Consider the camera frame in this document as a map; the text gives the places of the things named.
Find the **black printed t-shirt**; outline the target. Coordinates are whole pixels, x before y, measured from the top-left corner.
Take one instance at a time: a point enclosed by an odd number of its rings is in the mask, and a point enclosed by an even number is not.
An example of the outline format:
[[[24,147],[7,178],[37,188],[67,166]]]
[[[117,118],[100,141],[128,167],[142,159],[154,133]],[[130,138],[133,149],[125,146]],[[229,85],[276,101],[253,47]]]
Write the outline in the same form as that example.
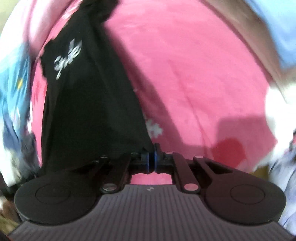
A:
[[[104,27],[117,4],[83,1],[44,47],[45,174],[153,149],[137,96]]]

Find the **blue patterned quilt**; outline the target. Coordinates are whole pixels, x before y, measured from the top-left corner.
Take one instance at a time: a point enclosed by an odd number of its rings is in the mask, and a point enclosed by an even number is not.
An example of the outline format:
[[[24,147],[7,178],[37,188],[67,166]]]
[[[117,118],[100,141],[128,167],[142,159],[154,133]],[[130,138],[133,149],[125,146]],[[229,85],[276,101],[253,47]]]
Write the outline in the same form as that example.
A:
[[[31,121],[31,60],[28,43],[1,49],[1,175],[7,186],[39,171]]]

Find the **light blue garment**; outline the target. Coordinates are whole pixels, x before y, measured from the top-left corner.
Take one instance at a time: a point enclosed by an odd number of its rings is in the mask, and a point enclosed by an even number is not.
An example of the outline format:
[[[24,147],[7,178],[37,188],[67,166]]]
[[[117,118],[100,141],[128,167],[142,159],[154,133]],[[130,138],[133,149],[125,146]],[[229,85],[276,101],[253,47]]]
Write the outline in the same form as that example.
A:
[[[266,24],[284,70],[295,66],[295,1],[246,1]]]

